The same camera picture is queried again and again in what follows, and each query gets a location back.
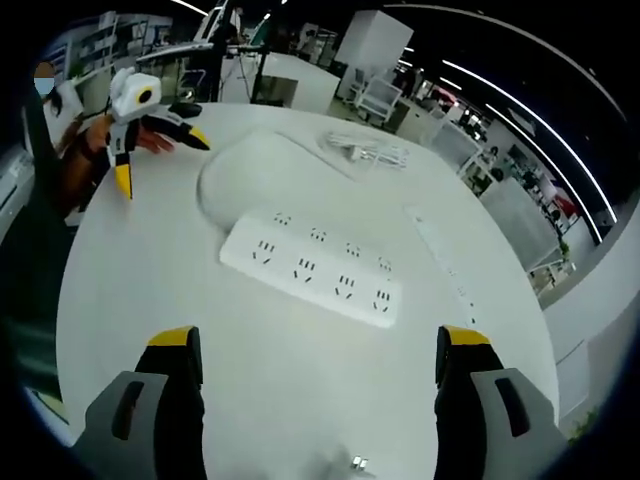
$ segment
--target chair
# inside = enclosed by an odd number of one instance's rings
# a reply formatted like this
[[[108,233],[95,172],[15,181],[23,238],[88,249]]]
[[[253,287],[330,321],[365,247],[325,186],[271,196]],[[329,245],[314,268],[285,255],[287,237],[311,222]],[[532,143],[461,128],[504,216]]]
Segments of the chair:
[[[362,94],[365,88],[367,88],[367,82],[365,80],[364,72],[359,68],[356,68],[356,76],[353,83],[349,87],[349,93],[347,95],[347,98],[345,99],[345,103],[353,104],[355,100],[357,100],[358,97]]]
[[[386,123],[402,95],[402,90],[385,82],[380,77],[373,77],[364,91],[356,98],[355,107],[369,115],[382,119]]]

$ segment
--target face mask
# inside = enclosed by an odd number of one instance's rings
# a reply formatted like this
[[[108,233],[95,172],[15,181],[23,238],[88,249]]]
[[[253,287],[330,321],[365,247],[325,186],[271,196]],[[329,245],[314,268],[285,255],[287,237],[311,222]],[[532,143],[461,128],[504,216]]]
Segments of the face mask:
[[[53,90],[53,78],[34,78],[36,90],[42,96],[48,95]]]

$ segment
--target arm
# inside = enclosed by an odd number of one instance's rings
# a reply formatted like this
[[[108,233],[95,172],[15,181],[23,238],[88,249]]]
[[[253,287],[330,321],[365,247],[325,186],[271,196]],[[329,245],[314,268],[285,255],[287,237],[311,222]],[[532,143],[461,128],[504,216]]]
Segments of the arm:
[[[105,161],[107,135],[113,122],[111,115],[97,117],[86,131],[75,137],[67,149],[57,199],[59,210],[65,217],[85,198],[99,162]],[[171,142],[142,126],[137,145],[153,153],[173,150]]]

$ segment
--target desk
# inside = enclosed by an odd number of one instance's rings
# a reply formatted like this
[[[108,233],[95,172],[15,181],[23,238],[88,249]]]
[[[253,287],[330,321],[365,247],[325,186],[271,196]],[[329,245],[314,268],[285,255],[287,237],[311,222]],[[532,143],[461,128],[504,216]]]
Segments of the desk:
[[[447,238],[503,363],[519,368],[557,411],[553,351],[533,290],[496,224],[441,159],[383,132],[288,109],[205,105],[194,123],[213,152],[136,152],[134,201],[107,175],[76,235],[57,333],[74,432],[83,429],[91,401],[135,366],[153,335],[195,324],[210,478],[321,479],[345,449],[369,458],[380,479],[432,478],[436,332],[443,323],[461,325],[463,311],[404,204],[417,205]],[[241,204],[295,200],[319,222],[381,247],[404,285],[393,328],[342,317],[219,262],[225,228],[205,218],[196,185],[212,156],[256,127],[286,132],[309,149],[331,129],[379,135],[409,149],[406,171],[374,169],[360,182],[293,148],[269,148],[275,143],[245,141],[242,156],[218,156],[213,168],[217,207],[230,222]]]
[[[249,103],[260,65],[260,55],[243,55],[240,58],[225,59],[223,62],[221,102]],[[293,110],[315,113],[327,113],[340,82],[340,78],[309,62],[281,53],[270,53],[267,56],[263,75],[297,82],[291,104],[288,106]]]
[[[400,99],[398,103],[408,110],[398,127],[397,135],[414,143],[423,145],[428,143],[436,136],[443,123],[447,121],[442,111],[438,111],[442,117],[436,118],[430,112],[406,98]]]

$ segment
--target hand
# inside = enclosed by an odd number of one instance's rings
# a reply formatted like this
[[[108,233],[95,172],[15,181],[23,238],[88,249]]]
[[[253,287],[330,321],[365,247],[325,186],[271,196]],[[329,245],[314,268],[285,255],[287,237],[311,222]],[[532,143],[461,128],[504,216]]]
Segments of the hand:
[[[174,148],[173,143],[171,143],[169,140],[156,132],[147,130],[142,125],[140,125],[138,130],[138,139],[136,140],[136,145],[142,148],[146,148],[153,153],[160,153],[162,150],[172,152]]]
[[[97,152],[107,146],[107,135],[113,124],[112,115],[101,115],[96,118],[87,130],[87,144],[89,148]],[[173,144],[161,135],[147,130],[142,125],[138,127],[138,138],[136,145],[146,148],[150,152],[160,153],[162,150],[173,151]]]

